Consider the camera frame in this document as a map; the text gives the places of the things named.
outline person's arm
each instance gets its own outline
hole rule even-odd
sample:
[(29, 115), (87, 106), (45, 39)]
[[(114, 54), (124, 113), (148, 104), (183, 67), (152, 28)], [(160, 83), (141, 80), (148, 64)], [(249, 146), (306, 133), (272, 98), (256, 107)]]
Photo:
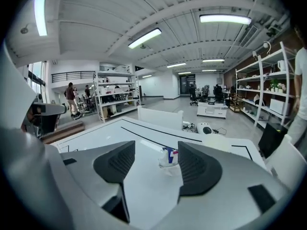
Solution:
[(293, 108), (296, 111), (298, 111), (300, 105), (301, 91), (302, 91), (302, 69), (298, 57), (295, 58), (294, 87), (295, 87), (295, 104)]

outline ceiling vent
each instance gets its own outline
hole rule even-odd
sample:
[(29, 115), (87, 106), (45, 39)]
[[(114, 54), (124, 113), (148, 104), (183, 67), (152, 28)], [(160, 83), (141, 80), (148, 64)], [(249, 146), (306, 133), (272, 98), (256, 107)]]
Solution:
[(243, 37), (242, 41), (240, 42), (241, 47), (246, 47), (251, 40), (254, 38), (254, 35), (257, 33), (258, 28), (254, 25), (251, 26), (251, 28), (247, 31), (245, 36)]

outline black metal railing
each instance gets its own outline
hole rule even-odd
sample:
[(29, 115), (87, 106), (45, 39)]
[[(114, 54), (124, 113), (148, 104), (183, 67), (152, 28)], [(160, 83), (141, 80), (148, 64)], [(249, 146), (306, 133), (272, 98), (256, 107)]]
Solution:
[(52, 82), (60, 82), (74, 79), (92, 79), (94, 71), (70, 71), (52, 74)]

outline black cable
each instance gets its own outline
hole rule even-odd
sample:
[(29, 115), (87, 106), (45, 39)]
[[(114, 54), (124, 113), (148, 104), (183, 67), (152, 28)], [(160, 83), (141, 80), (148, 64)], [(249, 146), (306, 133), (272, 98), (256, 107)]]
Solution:
[(226, 130), (226, 129), (224, 129), (224, 128), (220, 127), (220, 128), (217, 128), (216, 130), (219, 130), (219, 129), (223, 129), (223, 130), (225, 130), (225, 134), (223, 134), (223, 133), (219, 132), (221, 135), (225, 136), (225, 135), (227, 134), (227, 130)]

